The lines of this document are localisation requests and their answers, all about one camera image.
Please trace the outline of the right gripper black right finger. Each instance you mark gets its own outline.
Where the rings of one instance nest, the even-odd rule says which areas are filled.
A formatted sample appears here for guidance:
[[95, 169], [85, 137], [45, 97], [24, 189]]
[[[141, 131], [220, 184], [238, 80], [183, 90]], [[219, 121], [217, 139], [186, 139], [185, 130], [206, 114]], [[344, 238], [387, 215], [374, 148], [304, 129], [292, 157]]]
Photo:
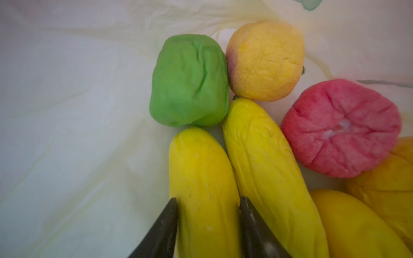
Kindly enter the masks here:
[[240, 198], [239, 209], [244, 257], [291, 258], [248, 197]]

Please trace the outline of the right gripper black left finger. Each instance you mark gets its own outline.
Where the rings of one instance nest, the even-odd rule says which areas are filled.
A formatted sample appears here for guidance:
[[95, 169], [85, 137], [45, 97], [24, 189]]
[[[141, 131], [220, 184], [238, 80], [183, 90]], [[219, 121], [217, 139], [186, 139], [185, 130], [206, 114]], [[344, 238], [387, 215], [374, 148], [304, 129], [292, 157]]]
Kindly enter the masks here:
[[179, 212], [177, 199], [171, 198], [129, 258], [173, 258]]

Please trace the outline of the yellow toy banana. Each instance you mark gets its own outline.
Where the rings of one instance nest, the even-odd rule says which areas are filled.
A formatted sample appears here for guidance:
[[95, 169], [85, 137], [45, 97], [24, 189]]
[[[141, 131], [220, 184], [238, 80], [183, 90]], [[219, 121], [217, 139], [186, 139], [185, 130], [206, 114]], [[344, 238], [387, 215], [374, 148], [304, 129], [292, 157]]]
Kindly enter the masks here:
[[310, 192], [325, 228], [332, 258], [411, 258], [413, 254], [371, 208], [341, 191]]
[[178, 133], [169, 150], [170, 196], [179, 209], [181, 258], [242, 258], [240, 197], [230, 160], [207, 131]]
[[327, 258], [329, 247], [317, 207], [291, 147], [256, 102], [235, 99], [222, 123], [239, 192], [250, 199], [294, 258]]

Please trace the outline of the yellow plastic bag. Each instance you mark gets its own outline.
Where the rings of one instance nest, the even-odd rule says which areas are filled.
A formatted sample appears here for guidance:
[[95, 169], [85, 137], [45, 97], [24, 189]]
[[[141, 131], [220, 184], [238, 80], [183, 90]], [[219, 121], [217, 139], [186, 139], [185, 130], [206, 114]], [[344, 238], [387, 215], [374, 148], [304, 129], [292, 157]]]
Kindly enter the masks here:
[[396, 103], [412, 135], [412, 1], [2, 1], [1, 257], [129, 256], [168, 202], [177, 130], [149, 114], [164, 41], [226, 48], [265, 19], [305, 38], [300, 82], [263, 103], [275, 121], [306, 87], [346, 78]]

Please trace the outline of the orange yellow toy fruit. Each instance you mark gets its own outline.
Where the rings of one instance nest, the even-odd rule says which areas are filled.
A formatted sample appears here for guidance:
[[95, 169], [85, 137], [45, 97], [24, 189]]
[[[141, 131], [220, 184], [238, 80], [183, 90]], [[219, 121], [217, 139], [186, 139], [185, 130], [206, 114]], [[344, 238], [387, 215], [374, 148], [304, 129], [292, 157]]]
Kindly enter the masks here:
[[413, 138], [399, 138], [377, 167], [350, 178], [347, 192], [375, 211], [413, 249]]

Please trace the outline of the green toy fruit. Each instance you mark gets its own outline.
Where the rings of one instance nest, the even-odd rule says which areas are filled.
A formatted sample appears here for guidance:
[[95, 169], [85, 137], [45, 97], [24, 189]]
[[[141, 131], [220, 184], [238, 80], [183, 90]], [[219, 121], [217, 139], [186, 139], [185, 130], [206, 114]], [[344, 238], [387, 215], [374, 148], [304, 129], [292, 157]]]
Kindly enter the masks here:
[[228, 108], [227, 60], [218, 42], [201, 34], [168, 38], [152, 75], [151, 117], [169, 127], [211, 127]]

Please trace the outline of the yellow peach toy fruit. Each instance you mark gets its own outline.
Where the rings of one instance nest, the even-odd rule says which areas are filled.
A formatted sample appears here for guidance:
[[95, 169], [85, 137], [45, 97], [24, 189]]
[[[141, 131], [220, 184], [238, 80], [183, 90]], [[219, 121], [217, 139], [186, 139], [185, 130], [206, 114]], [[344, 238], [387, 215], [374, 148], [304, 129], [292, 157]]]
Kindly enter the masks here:
[[274, 102], [287, 97], [302, 76], [304, 37], [285, 22], [248, 23], [233, 33], [226, 56], [234, 94]]

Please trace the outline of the red toy apple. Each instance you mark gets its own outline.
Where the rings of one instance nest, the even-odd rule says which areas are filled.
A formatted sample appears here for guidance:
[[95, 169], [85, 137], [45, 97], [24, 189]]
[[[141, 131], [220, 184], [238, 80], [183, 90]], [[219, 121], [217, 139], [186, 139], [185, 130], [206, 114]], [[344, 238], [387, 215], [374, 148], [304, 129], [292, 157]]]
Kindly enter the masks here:
[[299, 163], [338, 178], [379, 165], [395, 147], [401, 129], [396, 104], [345, 79], [306, 89], [281, 123]]

